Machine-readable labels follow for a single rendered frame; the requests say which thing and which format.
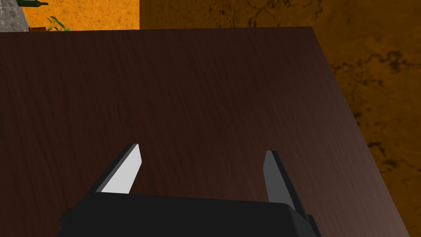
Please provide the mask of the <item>green potted plant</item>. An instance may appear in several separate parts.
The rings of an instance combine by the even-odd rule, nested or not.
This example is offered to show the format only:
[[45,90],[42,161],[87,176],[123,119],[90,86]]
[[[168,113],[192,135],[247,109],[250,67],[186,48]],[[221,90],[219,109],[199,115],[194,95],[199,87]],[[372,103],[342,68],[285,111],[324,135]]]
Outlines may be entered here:
[[30,33],[34,32],[63,32],[63,31],[70,31],[69,28],[65,27],[63,23],[58,21],[58,19],[54,16],[46,17],[49,26],[48,27],[29,27],[28,31]]

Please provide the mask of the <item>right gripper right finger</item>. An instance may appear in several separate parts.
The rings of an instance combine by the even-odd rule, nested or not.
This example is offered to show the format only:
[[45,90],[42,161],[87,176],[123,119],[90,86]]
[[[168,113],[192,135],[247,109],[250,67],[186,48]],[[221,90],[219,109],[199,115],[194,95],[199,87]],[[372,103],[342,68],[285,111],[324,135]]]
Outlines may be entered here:
[[263,171],[269,202],[285,203],[299,215],[306,216],[304,206],[276,151],[266,152]]

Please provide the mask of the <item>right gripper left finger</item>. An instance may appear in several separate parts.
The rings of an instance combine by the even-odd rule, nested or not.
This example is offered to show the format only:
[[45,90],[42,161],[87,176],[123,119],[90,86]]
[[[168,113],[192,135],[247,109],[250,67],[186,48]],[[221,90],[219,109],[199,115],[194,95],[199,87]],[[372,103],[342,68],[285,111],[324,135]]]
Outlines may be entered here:
[[138,144],[129,144],[101,176],[95,192],[128,194],[142,164]]

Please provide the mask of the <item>dark brown wooden table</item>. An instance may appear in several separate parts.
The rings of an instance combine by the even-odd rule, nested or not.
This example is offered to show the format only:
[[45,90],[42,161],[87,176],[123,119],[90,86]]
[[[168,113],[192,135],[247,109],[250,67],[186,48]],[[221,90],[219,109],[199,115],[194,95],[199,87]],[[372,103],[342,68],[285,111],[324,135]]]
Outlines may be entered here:
[[0,237],[56,237],[128,143],[134,193],[267,201],[275,150],[322,237],[409,237],[310,27],[0,33]]

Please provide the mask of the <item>green glass bottle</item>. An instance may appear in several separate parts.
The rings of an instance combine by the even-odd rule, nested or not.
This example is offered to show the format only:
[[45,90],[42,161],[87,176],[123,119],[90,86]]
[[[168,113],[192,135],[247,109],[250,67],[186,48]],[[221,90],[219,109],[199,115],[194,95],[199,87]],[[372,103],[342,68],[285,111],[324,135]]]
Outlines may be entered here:
[[48,5],[47,2],[40,2],[39,0],[16,0],[19,7],[40,7]]

